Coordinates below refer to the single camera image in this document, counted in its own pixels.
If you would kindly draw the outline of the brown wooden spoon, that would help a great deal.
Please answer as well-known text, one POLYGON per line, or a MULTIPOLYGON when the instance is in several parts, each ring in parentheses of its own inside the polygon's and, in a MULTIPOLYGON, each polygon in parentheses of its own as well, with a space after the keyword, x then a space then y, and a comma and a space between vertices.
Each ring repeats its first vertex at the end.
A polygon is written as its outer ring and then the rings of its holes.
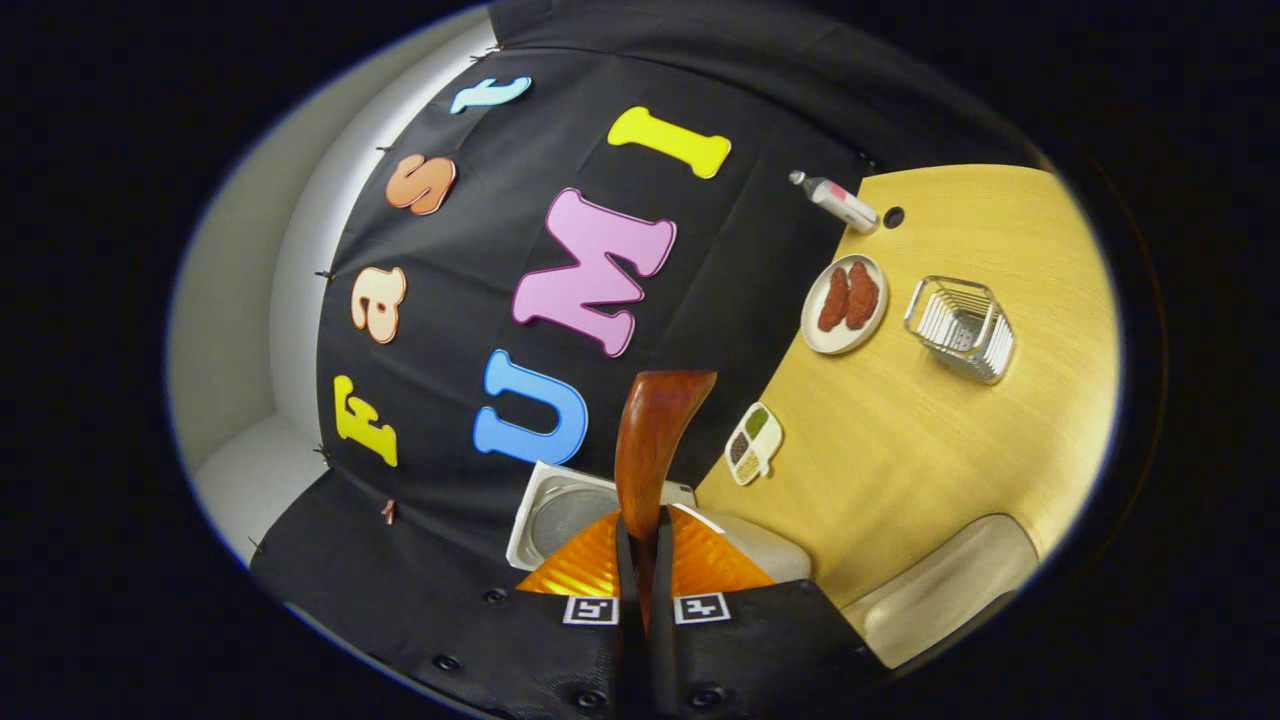
POLYGON ((614 448, 614 484, 645 630, 652 620, 662 491, 678 443, 717 377, 714 370, 641 372, 623 406, 614 448))

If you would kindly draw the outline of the black backdrop cloth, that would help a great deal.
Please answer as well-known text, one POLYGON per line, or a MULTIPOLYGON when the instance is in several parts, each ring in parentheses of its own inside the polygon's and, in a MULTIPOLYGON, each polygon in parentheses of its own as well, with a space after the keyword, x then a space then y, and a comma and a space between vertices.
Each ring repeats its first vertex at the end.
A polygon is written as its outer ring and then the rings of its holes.
POLYGON ((644 370, 718 373, 695 486, 797 333, 841 224, 787 182, 1041 165, 969 92, 785 0, 497 0, 497 51, 394 141, 317 331, 330 468, 252 561, 384 664, 492 587, 535 461, 608 477, 644 370), (380 514, 397 502, 394 524, 380 514))

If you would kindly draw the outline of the white divided bean dish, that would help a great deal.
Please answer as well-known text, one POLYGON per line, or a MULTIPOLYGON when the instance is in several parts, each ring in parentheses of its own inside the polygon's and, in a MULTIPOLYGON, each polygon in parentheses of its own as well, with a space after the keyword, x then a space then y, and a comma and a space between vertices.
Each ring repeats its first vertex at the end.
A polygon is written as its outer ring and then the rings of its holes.
POLYGON ((750 486, 772 474, 772 462, 785 441, 778 418, 754 402, 724 443, 724 461, 737 486, 750 486))

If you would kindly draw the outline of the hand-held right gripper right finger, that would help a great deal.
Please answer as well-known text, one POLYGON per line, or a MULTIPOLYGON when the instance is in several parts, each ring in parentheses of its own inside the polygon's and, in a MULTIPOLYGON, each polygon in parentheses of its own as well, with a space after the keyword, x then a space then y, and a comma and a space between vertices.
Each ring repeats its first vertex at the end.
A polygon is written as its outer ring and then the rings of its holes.
POLYGON ((849 720, 892 671, 814 582, 677 591, 676 511, 657 536, 648 653, 657 720, 849 720))

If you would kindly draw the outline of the white round plate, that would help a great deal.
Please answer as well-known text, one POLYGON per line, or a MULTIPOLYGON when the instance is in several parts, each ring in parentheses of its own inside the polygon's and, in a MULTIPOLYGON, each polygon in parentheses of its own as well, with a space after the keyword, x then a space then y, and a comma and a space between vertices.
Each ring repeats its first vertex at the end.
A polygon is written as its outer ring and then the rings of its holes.
POLYGON ((890 283, 873 258, 863 254, 849 254, 831 263, 812 282, 803 302, 799 322, 799 334, 809 350, 840 355, 859 348, 878 331, 890 307, 890 283), (820 311, 829 293, 829 281, 837 269, 851 270, 856 264, 864 265, 870 283, 878 290, 876 305, 860 328, 849 328, 844 319, 831 331, 819 328, 820 311))

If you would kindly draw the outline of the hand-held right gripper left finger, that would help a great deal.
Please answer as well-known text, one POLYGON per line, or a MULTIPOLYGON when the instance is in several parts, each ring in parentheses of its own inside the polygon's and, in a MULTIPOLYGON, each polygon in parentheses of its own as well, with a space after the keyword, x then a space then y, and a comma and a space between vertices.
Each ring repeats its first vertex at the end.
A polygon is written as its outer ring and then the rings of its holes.
POLYGON ((641 610, 627 538, 617 594, 492 587, 428 615, 396 670, 479 720, 641 720, 641 610))

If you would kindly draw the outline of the red meat piece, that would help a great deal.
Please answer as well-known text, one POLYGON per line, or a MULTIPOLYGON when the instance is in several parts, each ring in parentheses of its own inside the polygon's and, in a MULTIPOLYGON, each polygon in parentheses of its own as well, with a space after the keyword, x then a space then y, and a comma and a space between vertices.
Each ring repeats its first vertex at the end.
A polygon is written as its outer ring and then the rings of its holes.
POLYGON ((881 288, 864 261, 855 261, 847 270, 847 309, 845 327, 860 331, 874 315, 881 288))
POLYGON ((849 286, 849 273, 844 266, 836 266, 829 275, 828 291, 817 320, 819 331, 831 332, 845 323, 850 302, 849 286))

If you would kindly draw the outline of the white rice cooker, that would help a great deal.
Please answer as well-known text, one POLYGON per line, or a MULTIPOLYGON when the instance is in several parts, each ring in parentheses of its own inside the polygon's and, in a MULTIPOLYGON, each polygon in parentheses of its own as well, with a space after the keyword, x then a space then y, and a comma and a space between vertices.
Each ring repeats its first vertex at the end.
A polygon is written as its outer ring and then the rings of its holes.
MULTIPOLYGON (((741 518, 699 507, 690 486, 668 480, 662 500, 681 505, 708 527, 714 527, 773 580, 812 577, 812 560, 799 544, 741 518)), ((512 568, 534 571, 562 544, 618 507, 612 480, 538 462, 515 514, 506 560, 512 568)))

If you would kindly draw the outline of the plastic container of rice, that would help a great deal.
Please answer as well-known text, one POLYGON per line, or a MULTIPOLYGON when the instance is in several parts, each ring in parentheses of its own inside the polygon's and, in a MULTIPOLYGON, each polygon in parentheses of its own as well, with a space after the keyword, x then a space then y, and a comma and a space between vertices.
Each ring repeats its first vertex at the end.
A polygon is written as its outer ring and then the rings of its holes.
POLYGON ((1038 570, 1024 527, 1007 514, 965 525, 925 557, 841 614, 872 653, 896 670, 941 646, 1038 570))

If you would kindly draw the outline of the small clear bottle pink label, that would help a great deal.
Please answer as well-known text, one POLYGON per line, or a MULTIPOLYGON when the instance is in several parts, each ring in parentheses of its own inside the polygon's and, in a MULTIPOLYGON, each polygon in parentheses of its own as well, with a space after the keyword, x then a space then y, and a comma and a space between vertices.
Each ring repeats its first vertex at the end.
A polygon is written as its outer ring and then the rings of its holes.
POLYGON ((832 179, 791 170, 788 182, 797 186, 810 202, 837 217, 859 234, 870 234, 879 225, 879 214, 870 205, 832 179))

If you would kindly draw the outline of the wire metal chopstick holder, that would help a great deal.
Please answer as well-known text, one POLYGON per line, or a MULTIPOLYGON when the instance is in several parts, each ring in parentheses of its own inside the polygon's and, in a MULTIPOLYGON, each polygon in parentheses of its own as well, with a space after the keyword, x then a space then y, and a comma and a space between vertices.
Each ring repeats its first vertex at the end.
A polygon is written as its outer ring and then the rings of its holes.
POLYGON ((920 278, 904 314, 904 328, 938 363, 986 386, 1000 383, 1016 347, 993 291, 948 275, 920 278))

